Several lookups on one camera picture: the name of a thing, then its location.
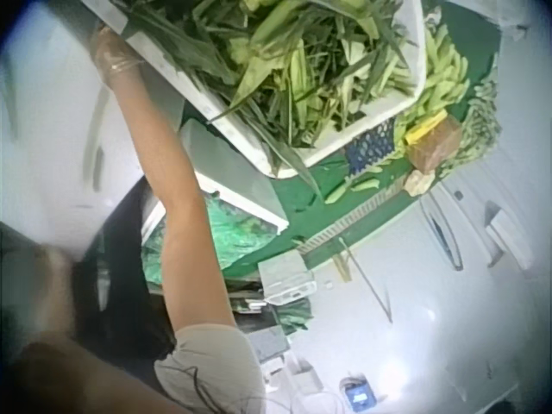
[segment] sleeve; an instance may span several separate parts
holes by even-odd
[[[189,326],[176,333],[177,345],[155,373],[163,389],[194,413],[265,412],[260,365],[247,337],[216,324]]]

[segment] white container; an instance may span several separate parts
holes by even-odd
[[[188,121],[179,135],[203,191],[209,194],[217,192],[222,201],[276,226],[278,233],[287,228],[289,222],[270,180],[227,142],[216,138],[195,119]],[[151,195],[147,198],[141,229],[142,244],[165,214],[165,207],[157,197]]]
[[[119,34],[122,32],[128,19],[109,0],[82,0],[82,2],[113,28],[113,30]],[[393,91],[387,96],[376,99],[363,107],[362,111],[367,113],[367,115],[343,131],[336,132],[333,129],[325,131],[317,140],[316,148],[298,150],[299,155],[307,166],[315,165],[318,161],[323,160],[351,142],[358,134],[397,115],[414,104],[419,98],[425,84],[425,38],[420,0],[404,0],[403,5],[395,15],[395,22],[402,24],[407,30],[406,37],[409,42],[405,43],[402,51],[411,69],[412,83],[415,85],[413,96],[407,97],[398,91]],[[204,88],[198,89],[184,72],[178,72],[165,59],[163,52],[145,34],[136,33],[129,37],[127,41],[137,53],[157,69],[207,119],[219,115],[228,108],[222,99]],[[277,179],[287,179],[297,175],[288,166],[282,166],[278,171],[278,175],[273,175],[267,146],[261,143],[257,134],[238,115],[230,114],[213,122],[213,125],[259,171],[267,176]]]
[[[295,249],[259,263],[259,274],[269,304],[289,304],[317,291],[312,271]]]

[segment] white tray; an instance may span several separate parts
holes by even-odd
[[[203,191],[209,194],[217,192],[222,201],[273,224],[278,234],[287,228],[289,222],[270,180],[249,165],[227,142],[216,138],[195,119],[189,120],[179,135]],[[156,196],[152,194],[147,198],[141,229],[142,244],[165,214],[165,207]]]
[[[82,0],[82,2],[119,34],[127,24],[127,17],[109,0]],[[395,21],[406,27],[407,40],[410,41],[403,46],[402,51],[411,69],[412,83],[415,85],[413,96],[407,97],[394,91],[363,107],[362,110],[367,115],[343,131],[327,130],[317,140],[316,148],[298,150],[307,166],[315,165],[318,161],[351,142],[358,134],[397,115],[419,98],[425,84],[425,38],[420,0],[404,0],[395,15]],[[204,88],[198,89],[184,72],[178,72],[145,34],[138,32],[127,41],[206,118],[211,119],[227,108],[222,99]],[[262,173],[277,179],[287,179],[297,175],[293,169],[287,166],[282,166],[277,176],[273,175],[267,147],[260,142],[256,133],[238,115],[226,116],[213,124]]]

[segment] green corn husk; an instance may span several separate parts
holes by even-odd
[[[228,103],[211,122],[241,117],[275,164],[294,168],[318,195],[294,148],[313,147],[329,126],[345,129],[390,90],[411,93],[392,22],[400,0],[111,1]]]

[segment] woman's arm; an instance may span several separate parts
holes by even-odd
[[[118,36],[110,36],[115,36],[110,42],[126,47]],[[150,100],[137,66],[111,75],[109,82],[147,181],[166,208],[161,271],[172,328],[176,332],[198,323],[234,326],[204,198],[179,138]]]

